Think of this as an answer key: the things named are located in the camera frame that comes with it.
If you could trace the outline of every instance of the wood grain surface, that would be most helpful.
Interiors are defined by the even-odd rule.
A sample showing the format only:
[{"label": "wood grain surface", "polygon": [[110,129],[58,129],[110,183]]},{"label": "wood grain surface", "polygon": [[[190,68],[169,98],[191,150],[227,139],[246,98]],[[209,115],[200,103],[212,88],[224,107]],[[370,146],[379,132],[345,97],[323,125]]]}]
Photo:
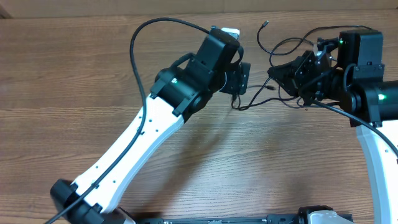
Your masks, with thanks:
[{"label": "wood grain surface", "polygon": [[396,0],[0,0],[13,18],[395,9]]},{"label": "wood grain surface", "polygon": [[[210,28],[238,27],[252,64],[249,84],[267,78],[268,49],[318,26],[362,24],[383,31],[385,80],[398,79],[398,11],[262,12],[177,15]],[[49,190],[94,163],[141,107],[129,40],[153,16],[0,21],[0,223],[43,223],[55,214]],[[339,30],[310,37],[332,38]],[[205,37],[162,22],[142,30],[134,49],[148,93],[157,72]],[[287,51],[293,44],[285,45]],[[275,57],[274,64],[301,55]],[[243,96],[246,104],[256,89]],[[261,99],[277,96],[264,91]],[[333,112],[270,102],[247,111],[217,93],[168,139],[127,189],[121,206],[167,218],[255,217],[329,205],[373,222],[363,153],[349,121]]]}]

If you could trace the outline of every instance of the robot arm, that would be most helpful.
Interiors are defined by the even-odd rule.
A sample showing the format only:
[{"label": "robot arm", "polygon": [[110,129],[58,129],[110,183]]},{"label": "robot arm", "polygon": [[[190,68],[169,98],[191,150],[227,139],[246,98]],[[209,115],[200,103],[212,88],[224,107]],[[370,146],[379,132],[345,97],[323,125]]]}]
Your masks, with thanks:
[{"label": "robot arm", "polygon": [[[212,28],[196,55],[186,54],[158,73],[146,98],[147,113],[141,135],[84,200],[64,214],[66,220],[72,224],[134,223],[115,208],[148,158],[192,114],[201,110],[213,93],[245,93],[250,64],[241,62],[243,48],[235,39],[239,33],[233,34]],[[236,52],[239,60],[231,63]],[[187,66],[179,68],[186,60]],[[143,109],[108,151],[75,181],[58,180],[53,185],[50,194],[58,211],[76,202],[122,154],[141,125],[142,113]]]},{"label": "robot arm", "polygon": [[[319,39],[319,53],[306,51],[290,63],[271,67],[268,74],[289,95],[301,96],[305,105],[350,117],[368,167],[375,223],[398,223],[398,81],[383,82],[382,41],[376,30],[344,31],[336,39]],[[331,67],[330,52],[336,48],[337,65]],[[324,99],[337,101],[343,111],[319,102]],[[365,127],[368,124],[376,130]],[[304,219],[304,223],[343,223],[323,211]]]}]

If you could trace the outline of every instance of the cable connector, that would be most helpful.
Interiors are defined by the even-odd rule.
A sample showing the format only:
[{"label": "cable connector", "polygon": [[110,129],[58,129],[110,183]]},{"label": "cable connector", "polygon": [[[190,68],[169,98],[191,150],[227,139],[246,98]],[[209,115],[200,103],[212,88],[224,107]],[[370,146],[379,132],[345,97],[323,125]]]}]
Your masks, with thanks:
[{"label": "cable connector", "polygon": [[265,21],[265,23],[262,24],[261,27],[265,27],[266,25],[268,25],[269,21]]}]

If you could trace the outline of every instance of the white arm segment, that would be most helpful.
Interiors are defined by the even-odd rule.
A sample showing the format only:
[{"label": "white arm segment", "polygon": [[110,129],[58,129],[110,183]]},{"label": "white arm segment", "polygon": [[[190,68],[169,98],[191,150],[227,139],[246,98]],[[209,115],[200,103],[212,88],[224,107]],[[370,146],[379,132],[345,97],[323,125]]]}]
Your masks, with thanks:
[{"label": "white arm segment", "polygon": [[[147,116],[142,135],[130,148],[129,152],[111,170],[111,172],[85,197],[85,201],[93,206],[96,203],[102,206],[101,213],[112,212],[120,199],[138,173],[140,168],[155,152],[155,150],[174,132],[184,124],[183,117],[172,114],[174,108],[160,97],[152,99],[147,97]],[[120,135],[118,140],[105,152],[105,154],[86,172],[78,176],[74,183],[78,188],[76,193],[81,195],[123,152],[137,132],[141,123],[142,109],[129,127]]]},{"label": "white arm segment", "polygon": [[[378,128],[398,146],[398,120],[383,121]],[[398,160],[391,148],[376,133],[363,125],[356,128],[361,143],[374,207],[375,223],[398,223]]]}]

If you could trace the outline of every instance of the black metal base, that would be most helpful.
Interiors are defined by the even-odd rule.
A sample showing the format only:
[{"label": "black metal base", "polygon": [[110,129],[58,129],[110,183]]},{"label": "black metal base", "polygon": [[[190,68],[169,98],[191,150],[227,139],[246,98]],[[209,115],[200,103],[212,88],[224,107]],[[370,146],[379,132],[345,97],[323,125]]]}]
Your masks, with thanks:
[{"label": "black metal base", "polygon": [[[340,215],[353,222],[352,215]],[[185,219],[162,219],[141,218],[134,219],[137,224],[304,224],[297,214],[267,215],[253,218],[185,218]]]},{"label": "black metal base", "polygon": [[[75,193],[76,185],[70,181],[58,180],[51,188],[50,194],[58,211],[63,210],[73,203],[78,195]],[[119,208],[111,214],[101,214],[99,205],[89,206],[86,202],[79,203],[63,217],[72,224],[126,224],[132,223],[127,220],[134,220],[136,224],[307,224],[307,217],[314,211],[333,210],[324,205],[299,208],[298,214],[277,214],[264,217],[252,218],[185,218],[185,219],[163,219],[146,218],[149,216],[135,217],[127,211]],[[352,215],[340,215],[353,222]]]}]

